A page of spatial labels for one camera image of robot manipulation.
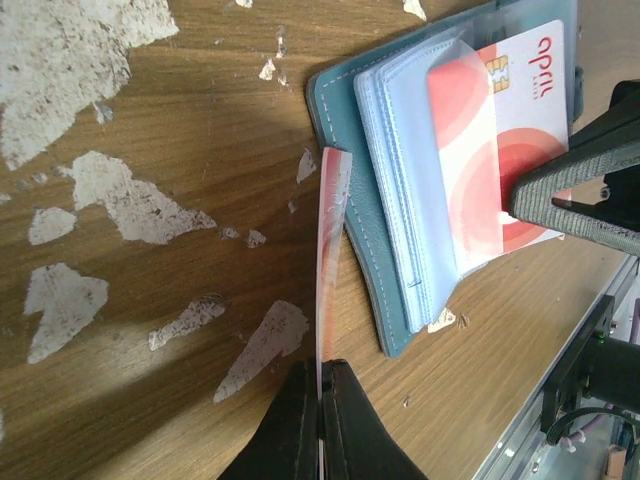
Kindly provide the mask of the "red white card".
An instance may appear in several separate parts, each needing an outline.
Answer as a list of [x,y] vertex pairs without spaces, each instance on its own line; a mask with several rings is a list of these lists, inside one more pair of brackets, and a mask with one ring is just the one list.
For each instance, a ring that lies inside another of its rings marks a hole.
[[336,284],[340,244],[352,170],[352,155],[335,148],[323,150],[316,255],[316,363],[332,358]]
[[568,149],[564,25],[553,20],[432,69],[427,91],[455,262],[464,275],[557,232],[508,211],[520,175]]

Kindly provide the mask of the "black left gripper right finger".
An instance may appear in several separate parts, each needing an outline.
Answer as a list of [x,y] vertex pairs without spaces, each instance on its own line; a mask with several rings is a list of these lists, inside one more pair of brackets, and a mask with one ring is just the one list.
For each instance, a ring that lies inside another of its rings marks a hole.
[[345,360],[322,365],[320,438],[326,479],[424,479],[393,440]]

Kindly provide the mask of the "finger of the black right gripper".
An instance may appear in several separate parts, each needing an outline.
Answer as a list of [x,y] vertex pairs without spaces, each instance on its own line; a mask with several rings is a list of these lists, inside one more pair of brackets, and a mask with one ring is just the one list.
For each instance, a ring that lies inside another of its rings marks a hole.
[[603,178],[606,171],[604,162],[585,147],[569,150],[518,179],[512,189],[509,213],[518,220],[637,256],[639,231],[576,212],[572,209],[574,200],[556,196],[594,178]]
[[594,119],[581,130],[572,134],[569,138],[569,150],[595,140],[604,134],[615,131],[632,121],[639,119],[638,110],[627,108],[611,108]]

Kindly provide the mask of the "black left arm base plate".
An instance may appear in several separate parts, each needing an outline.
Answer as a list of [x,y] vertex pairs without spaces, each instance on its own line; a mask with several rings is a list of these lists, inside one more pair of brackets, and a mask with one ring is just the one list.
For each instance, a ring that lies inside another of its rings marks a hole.
[[598,301],[543,385],[540,431],[550,446],[588,415],[639,428],[639,346],[609,336],[614,307],[611,295]]

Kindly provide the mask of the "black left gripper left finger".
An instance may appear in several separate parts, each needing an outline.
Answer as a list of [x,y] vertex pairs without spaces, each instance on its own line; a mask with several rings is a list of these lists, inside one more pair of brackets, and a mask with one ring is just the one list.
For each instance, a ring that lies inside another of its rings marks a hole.
[[316,479],[319,464],[316,370],[294,363],[247,445],[222,479]]

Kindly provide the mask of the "teal card holder wallet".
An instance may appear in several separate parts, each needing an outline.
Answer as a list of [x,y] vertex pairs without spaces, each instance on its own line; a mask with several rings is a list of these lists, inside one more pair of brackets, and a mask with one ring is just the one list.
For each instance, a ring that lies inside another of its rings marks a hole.
[[574,1],[491,1],[398,36],[308,82],[318,141],[353,157],[346,230],[383,353],[434,323],[465,273],[456,265],[427,75],[438,64],[560,21],[570,121],[583,108]]

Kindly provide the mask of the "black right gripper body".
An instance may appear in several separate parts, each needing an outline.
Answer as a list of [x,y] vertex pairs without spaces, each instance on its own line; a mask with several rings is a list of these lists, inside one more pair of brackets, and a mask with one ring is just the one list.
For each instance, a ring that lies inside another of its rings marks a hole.
[[[639,82],[625,80],[613,89],[609,109],[639,111]],[[600,200],[593,204],[572,202],[572,209],[606,223],[639,231],[639,119],[579,147],[597,155],[607,171]]]

